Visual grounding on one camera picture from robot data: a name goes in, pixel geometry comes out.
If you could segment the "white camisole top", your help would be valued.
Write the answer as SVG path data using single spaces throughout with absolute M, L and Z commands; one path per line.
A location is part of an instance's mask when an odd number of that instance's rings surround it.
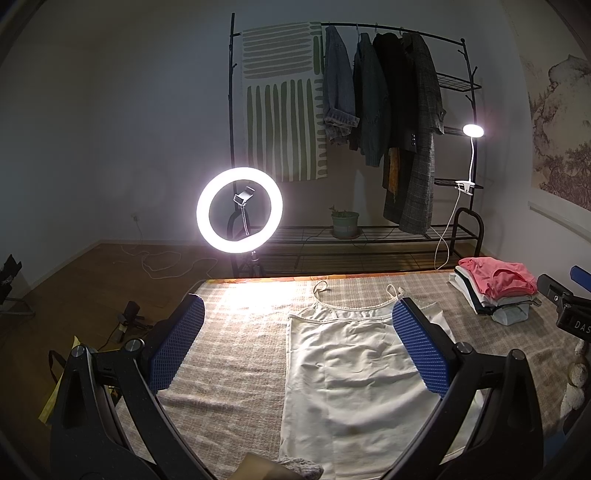
M 280 457 L 322 467 L 325 479 L 378 479 L 440 401 L 394 331 L 402 288 L 374 306 L 315 301 L 290 315 Z

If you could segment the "stack of folded clothes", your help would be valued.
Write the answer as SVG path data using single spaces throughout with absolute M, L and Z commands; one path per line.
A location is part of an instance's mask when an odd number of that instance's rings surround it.
M 536 295 L 503 297 L 500 300 L 494 300 L 480 293 L 468 271 L 459 266 L 449 274 L 448 282 L 464 296 L 477 315 L 489 316 L 503 326 L 526 321 L 529 318 L 530 308 L 542 305 Z

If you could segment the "black metal clothes rack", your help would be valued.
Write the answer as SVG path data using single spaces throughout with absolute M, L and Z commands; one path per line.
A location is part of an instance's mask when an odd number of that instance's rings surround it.
M 482 231 L 470 231 L 460 218 L 471 207 L 454 208 L 450 221 L 432 220 L 435 139 L 449 129 L 442 91 L 475 99 L 475 69 L 465 77 L 441 73 L 426 32 L 379 26 L 370 35 L 358 26 L 356 52 L 342 42 L 338 22 L 296 22 L 231 30 L 228 69 L 242 73 L 245 162 L 277 182 L 322 180 L 328 174 L 331 144 L 363 155 L 383 171 L 386 190 L 383 226 L 356 223 L 339 231 L 355 212 L 332 210 L 325 227 L 281 226 L 274 247 L 290 245 L 286 261 L 293 271 L 318 259 L 311 245 L 348 242 L 363 260 L 373 246 L 395 255 L 400 244 L 423 242 L 437 251 L 454 251 L 460 241 L 481 245 Z

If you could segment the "beige plaid bed blanket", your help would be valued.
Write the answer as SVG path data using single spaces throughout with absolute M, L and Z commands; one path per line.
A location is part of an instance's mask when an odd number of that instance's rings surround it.
M 543 429 L 553 434 L 576 339 L 556 325 L 548 300 L 529 318 L 503 326 L 477 315 L 448 273 L 219 280 L 199 288 L 205 320 L 170 386 L 157 395 L 188 446 L 220 479 L 249 453 L 280 459 L 287 375 L 287 323 L 317 300 L 367 307 L 402 288 L 434 323 L 485 354 L 522 350 L 536 385 Z

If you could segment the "pink folded garment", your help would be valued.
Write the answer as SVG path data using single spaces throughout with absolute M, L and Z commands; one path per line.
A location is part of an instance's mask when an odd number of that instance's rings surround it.
M 480 294 L 493 300 L 534 296 L 538 292 L 536 278 L 522 263 L 468 257 L 461 259 L 458 267 Z

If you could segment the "yellow stick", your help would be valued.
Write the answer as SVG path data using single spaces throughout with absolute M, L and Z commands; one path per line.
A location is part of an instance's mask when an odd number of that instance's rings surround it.
M 62 371 L 65 371 L 65 366 L 67 363 L 66 359 L 57 351 L 50 350 L 48 352 L 48 365 L 51 377 L 54 381 L 54 388 L 48 400 L 46 401 L 41 413 L 38 416 L 38 420 L 48 428 L 50 428 L 52 425 L 52 417 L 61 384 L 61 377 L 57 377 L 56 374 L 53 372 L 53 365 L 55 362 L 57 362 L 61 366 Z

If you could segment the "potted plant green pot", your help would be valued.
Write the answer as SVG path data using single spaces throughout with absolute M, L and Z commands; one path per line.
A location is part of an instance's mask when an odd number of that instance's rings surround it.
M 329 208 L 332 217 L 332 234 L 338 239 L 353 239 L 359 235 L 359 216 L 355 211 Z

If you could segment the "phone holder clamp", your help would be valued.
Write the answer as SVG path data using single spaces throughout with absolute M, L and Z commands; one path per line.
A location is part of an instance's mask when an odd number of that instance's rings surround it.
M 250 186 L 246 186 L 245 189 L 242 190 L 242 192 L 233 195 L 233 202 L 235 202 L 235 204 L 238 205 L 238 207 L 245 208 L 245 205 L 247 204 L 247 202 L 249 202 L 250 199 L 252 199 L 255 193 L 256 190 L 254 190 Z

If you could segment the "yellow hanging garment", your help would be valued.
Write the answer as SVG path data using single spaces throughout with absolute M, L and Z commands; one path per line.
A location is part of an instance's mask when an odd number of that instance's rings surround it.
M 400 151 L 398 148 L 389 150 L 388 191 L 394 196 L 398 194 L 400 171 Z

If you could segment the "dark green jacket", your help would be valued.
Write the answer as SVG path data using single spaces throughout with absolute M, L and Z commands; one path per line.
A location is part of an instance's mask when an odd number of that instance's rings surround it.
M 382 103 L 385 97 L 384 78 L 380 62 L 368 33 L 362 33 L 353 58 L 358 127 L 349 137 L 349 148 L 360 151 L 366 165 L 379 167 L 384 155 Z

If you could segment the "blue denim jacket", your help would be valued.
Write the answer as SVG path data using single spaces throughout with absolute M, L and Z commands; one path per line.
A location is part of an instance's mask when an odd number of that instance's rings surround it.
M 360 119 L 356 117 L 353 69 L 346 44 L 334 25 L 325 28 L 324 95 L 325 134 L 329 143 L 344 144 Z

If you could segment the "green striped white rug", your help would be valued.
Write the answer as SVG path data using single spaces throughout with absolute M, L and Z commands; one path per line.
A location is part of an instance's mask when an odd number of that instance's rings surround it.
M 249 166 L 277 182 L 328 176 L 324 37 L 318 22 L 242 32 L 242 99 Z

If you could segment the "black hanging coat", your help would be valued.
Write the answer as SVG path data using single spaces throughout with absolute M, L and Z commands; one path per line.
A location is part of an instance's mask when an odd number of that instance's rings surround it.
M 416 123 L 413 61 L 405 42 L 395 33 L 378 34 L 373 47 L 385 81 L 388 146 L 411 150 Z

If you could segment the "landscape painting wall tapestry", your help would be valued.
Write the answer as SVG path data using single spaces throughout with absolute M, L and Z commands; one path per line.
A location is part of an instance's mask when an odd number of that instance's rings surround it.
M 532 122 L 532 187 L 590 209 L 590 64 L 569 54 L 524 65 Z

